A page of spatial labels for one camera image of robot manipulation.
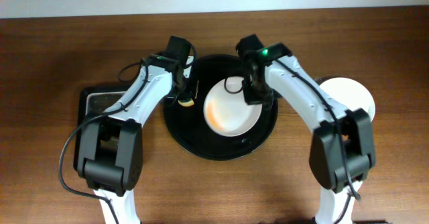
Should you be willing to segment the cream white plate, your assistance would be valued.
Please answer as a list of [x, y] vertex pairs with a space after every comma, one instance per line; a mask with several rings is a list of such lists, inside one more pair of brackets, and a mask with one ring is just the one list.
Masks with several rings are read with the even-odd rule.
[[334, 100], [355, 111], [362, 108], [373, 121], [375, 101], [369, 90], [356, 80], [345, 77], [325, 77], [316, 81]]

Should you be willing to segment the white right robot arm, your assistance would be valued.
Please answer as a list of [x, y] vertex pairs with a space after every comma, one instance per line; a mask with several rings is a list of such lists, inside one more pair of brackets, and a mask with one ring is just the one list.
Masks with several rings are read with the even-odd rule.
[[309, 164], [321, 186], [313, 223], [352, 223], [358, 190], [376, 163], [370, 115], [323, 91], [282, 43], [264, 46], [252, 34], [235, 50], [243, 64], [245, 102], [264, 105], [279, 93], [312, 133]]

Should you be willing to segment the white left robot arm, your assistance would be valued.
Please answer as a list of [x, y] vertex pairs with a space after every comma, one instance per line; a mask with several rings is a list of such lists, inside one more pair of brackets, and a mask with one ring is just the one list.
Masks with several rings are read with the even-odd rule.
[[186, 88], [184, 71], [196, 57], [186, 39], [170, 37], [163, 52], [142, 58], [131, 86], [101, 113], [90, 111], [72, 132], [74, 168], [99, 200], [106, 223], [139, 223], [133, 189], [143, 166], [142, 128], [166, 96]]

